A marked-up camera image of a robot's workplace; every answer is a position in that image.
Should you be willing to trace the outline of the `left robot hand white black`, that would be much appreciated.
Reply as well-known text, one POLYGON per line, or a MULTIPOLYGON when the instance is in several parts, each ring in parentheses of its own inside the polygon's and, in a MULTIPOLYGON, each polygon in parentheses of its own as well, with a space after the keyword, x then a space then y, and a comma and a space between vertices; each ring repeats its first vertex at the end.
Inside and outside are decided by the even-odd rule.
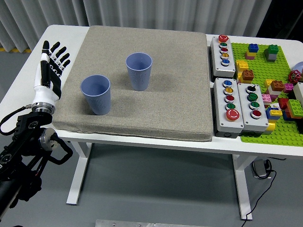
POLYGON ((66 51, 67 47, 61 47, 60 42, 50 46, 48 41, 44 41, 41 59, 36 69, 34 82, 36 95, 33 105, 46 103, 55 106, 61 98, 61 76, 71 62, 70 54, 66 51))

